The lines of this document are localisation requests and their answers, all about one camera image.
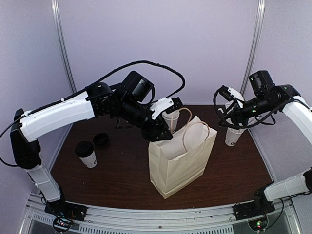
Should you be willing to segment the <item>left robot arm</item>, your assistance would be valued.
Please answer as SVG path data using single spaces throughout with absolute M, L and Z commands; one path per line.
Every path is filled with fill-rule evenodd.
M 121 83 L 108 85 L 99 82 L 42 110 L 17 110 L 13 123 L 9 125 L 15 166 L 29 174 L 53 212 L 59 216 L 68 215 L 70 205 L 43 164 L 38 138 L 81 120 L 109 115 L 140 128 L 142 137 L 150 142 L 170 140 L 173 135 L 161 114 L 173 106 L 173 100 L 163 97 L 151 106 L 141 104 L 146 95 L 154 90 L 151 82 L 131 71 Z

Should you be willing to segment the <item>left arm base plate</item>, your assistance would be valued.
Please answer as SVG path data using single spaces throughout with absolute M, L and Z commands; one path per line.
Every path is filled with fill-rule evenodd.
M 65 206 L 60 208 L 47 202 L 44 211 L 55 217 L 52 221 L 53 229 L 56 232 L 64 233 L 75 225 L 75 221 L 84 221 L 87 207 L 66 202 Z

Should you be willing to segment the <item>white wrapped stirrers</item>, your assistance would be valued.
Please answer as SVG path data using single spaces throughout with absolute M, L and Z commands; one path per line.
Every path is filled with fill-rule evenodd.
M 228 115 L 236 106 L 237 106 L 236 102 L 230 101 L 230 102 L 225 103 L 225 106 L 219 107 L 217 109 L 217 112 L 219 114 L 222 114 L 223 118 L 227 121 L 229 125 L 234 125 L 234 123 L 230 117 L 226 118 L 225 116 Z M 244 129 L 235 129 L 232 127 L 228 127 L 228 129 L 237 134 L 243 133 L 245 131 Z

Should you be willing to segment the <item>black cup lid stack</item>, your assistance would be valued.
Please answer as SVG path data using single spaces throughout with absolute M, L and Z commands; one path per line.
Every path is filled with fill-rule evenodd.
M 107 133 L 98 133 L 93 137 L 93 143 L 96 146 L 105 146 L 109 142 L 109 135 Z

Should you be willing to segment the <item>left aluminium frame post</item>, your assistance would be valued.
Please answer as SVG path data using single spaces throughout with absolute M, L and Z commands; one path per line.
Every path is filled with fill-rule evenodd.
M 58 43 L 59 43 L 59 48 L 61 52 L 61 59 L 63 62 L 65 74 L 67 81 L 69 83 L 69 87 L 71 90 L 71 95 L 68 96 L 68 98 L 73 98 L 74 95 L 77 93 L 77 88 L 76 84 L 74 82 L 74 78 L 72 75 L 71 67 L 70 67 L 70 62 L 69 62 L 69 57 L 67 53 L 67 48 L 66 48 L 66 43 L 65 43 L 65 38 L 64 38 L 64 33 L 63 33 L 63 27 L 62 27 L 62 22 L 61 22 L 61 16 L 60 16 L 60 10 L 59 10 L 59 1 L 58 0 L 51 0 L 51 6 L 52 6 L 52 13 L 53 13 L 53 18 L 54 18 L 54 23 L 57 31 L 57 36 L 58 36 Z

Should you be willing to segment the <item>front aluminium rail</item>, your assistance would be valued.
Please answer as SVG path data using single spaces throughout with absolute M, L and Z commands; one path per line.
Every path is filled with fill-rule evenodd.
M 176 210 L 133 210 L 88 205 L 83 221 L 68 234 L 257 234 L 252 225 L 267 221 L 264 234 L 301 234 L 291 200 L 275 203 L 275 211 L 237 220 L 233 205 Z

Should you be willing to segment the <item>white paper bag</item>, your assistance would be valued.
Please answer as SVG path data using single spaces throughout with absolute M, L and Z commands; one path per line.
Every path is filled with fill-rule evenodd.
M 173 134 L 171 140 L 150 142 L 150 181 L 168 199 L 203 175 L 217 130 L 194 116 Z

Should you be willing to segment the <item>white paper cup stack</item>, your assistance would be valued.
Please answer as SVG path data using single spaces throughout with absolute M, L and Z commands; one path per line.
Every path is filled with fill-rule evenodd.
M 169 114 L 166 112 L 162 113 L 162 117 L 164 118 L 165 122 L 167 123 L 168 128 L 169 128 L 171 133 L 174 133 L 176 131 L 179 116 L 180 116 L 179 110 L 173 111 Z

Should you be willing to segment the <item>cup holding stirrers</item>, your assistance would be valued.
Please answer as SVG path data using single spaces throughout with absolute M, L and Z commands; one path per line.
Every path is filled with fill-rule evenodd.
M 243 134 L 243 129 L 232 129 L 227 128 L 226 136 L 225 136 L 225 144 L 228 146 L 235 146 L 237 141 L 239 140 L 240 136 Z

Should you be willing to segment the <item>aluminium frame post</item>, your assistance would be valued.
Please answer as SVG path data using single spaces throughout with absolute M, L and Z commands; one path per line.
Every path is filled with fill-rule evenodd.
M 264 18 L 265 18 L 265 6 L 266 6 L 265 0 L 258 1 L 255 22 L 254 22 L 252 42 L 250 46 L 250 51 L 249 51 L 249 56 L 247 60 L 247 65 L 246 65 L 243 81 L 242 81 L 241 88 L 240 88 L 240 92 L 242 95 L 244 95 L 246 92 L 248 82 L 249 82 L 248 77 L 251 74 L 251 71 L 254 66 L 256 52 L 258 49 L 258 45 L 260 42 L 260 37 L 261 37 L 262 29 L 263 29 L 263 23 L 264 23 Z
M 70 67 L 70 62 L 69 62 L 69 57 L 67 53 L 67 48 L 66 48 L 66 43 L 65 43 L 65 38 L 64 38 L 64 33 L 63 33 L 63 27 L 62 27 L 62 22 L 61 22 L 61 16 L 60 16 L 60 10 L 59 10 L 59 1 L 58 0 L 51 0 L 51 6 L 52 6 L 52 13 L 53 13 L 53 18 L 54 18 L 54 23 L 57 31 L 57 36 L 58 36 L 58 43 L 59 43 L 59 48 L 61 52 L 61 59 L 63 62 L 65 74 L 67 81 L 69 83 L 69 87 L 71 90 L 71 95 L 68 96 L 68 98 L 73 98 L 74 95 L 77 93 L 77 88 L 76 84 L 74 82 L 74 78 L 72 75 L 71 67 Z

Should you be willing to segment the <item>right aluminium frame post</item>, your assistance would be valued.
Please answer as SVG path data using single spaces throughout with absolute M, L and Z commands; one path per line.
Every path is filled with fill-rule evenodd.
M 251 74 L 251 71 L 254 66 L 256 52 L 258 49 L 258 45 L 260 42 L 260 37 L 261 37 L 262 29 L 263 29 L 263 23 L 264 23 L 264 18 L 265 18 L 265 6 L 266 6 L 265 0 L 258 1 L 255 22 L 254 22 L 252 42 L 250 46 L 250 51 L 249 51 L 249 56 L 247 60 L 247 65 L 246 65 L 243 81 L 242 81 L 241 88 L 240 88 L 240 92 L 242 95 L 244 95 L 246 92 L 248 82 L 249 82 L 248 77 Z

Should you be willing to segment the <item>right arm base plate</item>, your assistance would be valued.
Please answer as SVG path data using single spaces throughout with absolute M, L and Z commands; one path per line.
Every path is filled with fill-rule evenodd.
M 233 212 L 237 221 L 246 219 L 252 231 L 261 232 L 269 226 L 268 214 L 275 211 L 272 203 L 260 206 L 255 201 L 236 203 Z

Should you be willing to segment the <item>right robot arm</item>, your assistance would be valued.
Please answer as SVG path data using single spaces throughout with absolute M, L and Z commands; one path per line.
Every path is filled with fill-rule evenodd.
M 277 178 L 255 191 L 251 202 L 235 206 L 237 214 L 251 211 L 260 215 L 270 212 L 279 199 L 312 193 L 311 162 L 299 166 L 290 158 L 291 153 L 301 154 L 312 146 L 312 108 L 293 86 L 276 85 L 268 71 L 257 71 L 248 80 L 252 99 L 245 99 L 233 87 L 222 86 L 217 93 L 229 104 L 215 111 L 219 126 L 255 134 L 265 163 Z

